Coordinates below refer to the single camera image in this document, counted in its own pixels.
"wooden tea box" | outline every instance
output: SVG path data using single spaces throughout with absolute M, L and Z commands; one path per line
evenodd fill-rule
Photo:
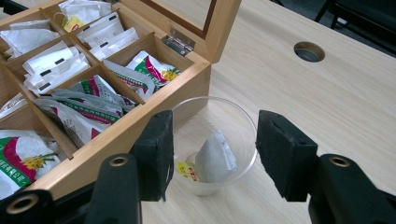
M 134 27 L 139 40 L 107 59 L 126 65 L 139 51 L 145 50 L 160 62 L 172 64 L 182 71 L 180 76 L 147 100 L 129 89 L 89 52 L 87 46 L 81 44 L 77 34 L 89 24 L 70 33 L 66 32 L 61 25 L 64 19 L 58 6 L 61 2 L 49 1 L 0 21 L 0 30 L 9 30 L 9 25 L 15 22 L 47 19 L 51 31 L 60 35 L 59 38 L 15 59 L 7 60 L 0 56 L 0 105 L 4 105 L 18 92 L 28 103 L 0 119 L 0 129 L 50 133 L 66 157 L 28 187 L 50 190 L 54 199 L 94 181 L 101 162 L 108 156 L 128 152 L 153 114 L 170 109 L 185 99 L 208 95 L 211 64 L 220 59 L 241 0 L 195 1 L 194 6 L 184 6 L 182 9 L 175 7 L 186 4 L 182 0 L 172 1 L 173 6 L 168 6 L 167 1 L 163 0 L 113 1 L 112 10 L 118 11 L 123 28 L 127 30 Z M 70 89 L 81 80 L 100 75 L 117 93 L 138 103 L 136 108 L 81 148 L 77 148 L 63 128 L 33 103 L 32 100 L 38 97 L 23 85 L 26 74 L 22 68 L 23 63 L 61 40 L 68 47 L 74 46 L 84 53 L 91 67 L 57 88 Z M 0 40 L 1 52 L 7 48 L 7 43 Z

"tea bag packet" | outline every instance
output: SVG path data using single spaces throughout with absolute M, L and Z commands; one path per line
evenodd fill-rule
M 94 120 L 99 123 L 113 124 L 122 116 L 122 114 L 118 113 L 119 111 L 117 111 L 116 108 L 111 108 L 107 110 L 100 108 L 96 105 L 87 103 L 84 104 L 84 102 L 67 99 L 60 96 L 42 96 L 41 98 L 45 100 L 53 100 L 63 105 L 67 105 L 68 107 L 76 110 L 85 118 Z
M 121 96 L 104 81 L 100 76 L 96 75 L 89 80 L 83 80 L 72 86 L 72 91 L 79 91 L 90 95 L 95 95 L 109 102 L 122 106 L 126 112 L 134 108 L 134 102 L 124 96 Z
M 174 66 L 160 63 L 144 50 L 140 51 L 128 65 L 127 68 L 143 73 L 150 77 L 155 85 L 161 87 L 180 75 L 180 71 Z
M 111 124 L 87 119 L 76 110 L 53 100 L 39 99 L 34 103 L 50 118 L 59 121 L 76 147 L 81 148 Z
M 79 52 L 75 47 L 66 47 L 64 49 L 42 55 L 41 57 L 30 59 L 26 61 L 22 67 L 29 74 L 39 74 L 53 68 L 65 60 L 77 56 L 78 54 Z
M 236 168 L 236 158 L 223 133 L 213 131 L 195 157 L 195 170 L 200 182 L 223 182 Z
M 34 183 L 61 161 L 60 147 L 42 133 L 0 130 L 0 200 Z
M 62 41 L 26 61 L 28 72 L 23 84 L 36 95 L 47 93 L 71 77 L 88 69 L 90 64 L 75 47 L 68 48 Z
M 111 13 L 111 4 L 103 1 L 68 0 L 58 5 L 65 16 L 68 32 Z
M 40 21 L 23 21 L 16 22 L 9 25 L 11 30 L 24 30 L 24 29 L 45 29 L 50 30 L 50 21 L 49 20 L 40 20 Z
M 58 33 L 46 29 L 5 30 L 0 31 L 0 36 L 12 48 L 11 58 L 19 57 L 60 37 Z
M 0 108 L 0 119 L 27 105 L 21 93 L 12 97 L 5 105 Z
M 143 100 L 147 100 L 157 90 L 157 86 L 148 76 L 106 59 L 103 62 L 111 72 L 134 90 Z
M 75 100 L 84 105 L 89 105 L 105 111 L 110 111 L 111 113 L 118 114 L 120 117 L 123 116 L 122 107 L 120 105 L 114 104 L 95 95 L 89 95 L 79 91 L 55 89 L 52 96 L 59 96 L 66 99 Z
M 124 32 L 117 11 L 93 22 L 86 27 L 77 38 L 81 43 L 87 43 L 91 49 L 104 44 L 107 40 Z
M 96 46 L 90 50 L 99 61 L 117 53 L 121 49 L 125 49 L 136 40 L 139 39 L 134 27 L 122 32 L 119 35 L 114 36 L 102 45 Z
M 180 161 L 177 163 L 177 170 L 185 178 L 199 181 L 198 176 L 195 174 L 195 164 L 193 162 Z

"packet label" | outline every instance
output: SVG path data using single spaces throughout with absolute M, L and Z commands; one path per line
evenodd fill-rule
M 72 32 L 84 25 L 85 23 L 82 20 L 80 20 L 77 16 L 71 16 L 69 21 L 67 21 L 66 25 L 64 26 L 64 29 L 67 32 Z
M 195 172 L 194 168 L 194 163 L 192 162 L 186 162 L 186 161 L 180 161 L 177 164 L 177 169 L 178 172 L 183 175 L 184 177 L 193 180 L 193 181 L 198 181 L 198 176 Z
M 180 75 L 177 68 L 167 63 L 160 63 L 144 50 L 140 51 L 126 67 L 145 74 L 160 87 Z

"white tea bag packet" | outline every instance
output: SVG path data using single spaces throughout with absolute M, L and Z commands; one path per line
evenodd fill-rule
M 147 100 L 157 90 L 157 86 L 146 75 L 106 59 L 103 60 L 103 63 L 143 100 Z
M 50 30 L 49 20 L 40 21 L 22 21 L 16 22 L 9 25 L 11 30 L 24 30 L 24 29 L 46 29 Z
M 29 74 L 39 74 L 57 66 L 58 64 L 76 57 L 79 54 L 76 47 L 61 49 L 39 58 L 34 58 L 26 61 L 22 67 Z
M 113 37 L 122 34 L 124 32 L 120 23 L 113 23 L 103 28 L 101 31 L 94 33 L 93 35 L 84 38 L 85 42 L 91 47 L 100 46 Z
M 91 48 L 102 45 L 112 37 L 124 31 L 117 11 L 93 22 L 77 37 L 81 43 L 88 43 Z
M 236 170 L 236 158 L 221 130 L 208 137 L 195 157 L 195 170 L 200 182 L 219 183 Z
M 36 95 L 47 93 L 90 67 L 83 53 L 61 41 L 27 60 L 22 67 L 28 72 L 23 84 Z
M 103 1 L 69 0 L 58 6 L 68 20 L 76 17 L 84 24 L 111 13 L 111 4 Z
M 132 27 L 111 38 L 106 43 L 91 49 L 90 53 L 92 53 L 98 60 L 102 61 L 104 58 L 117 53 L 121 49 L 125 49 L 138 39 L 139 36 L 137 35 L 134 27 Z
M 24 105 L 27 105 L 27 102 L 19 92 L 0 108 L 0 119 L 18 110 Z
M 46 29 L 24 29 L 0 31 L 0 36 L 12 48 L 16 58 L 32 49 L 49 43 L 60 35 Z
M 38 96 L 53 90 L 89 67 L 87 58 L 83 53 L 80 53 L 43 73 L 25 75 L 26 80 L 23 85 Z

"black chair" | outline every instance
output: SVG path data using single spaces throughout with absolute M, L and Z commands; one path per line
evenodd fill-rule
M 344 27 L 396 53 L 396 0 L 327 0 L 316 16 L 319 22 L 326 10 L 334 15 L 331 28 L 338 18 L 347 21 Z
M 28 7 L 10 0 L 0 0 L 0 7 L 2 7 L 3 12 L 8 15 L 14 15 L 28 9 Z

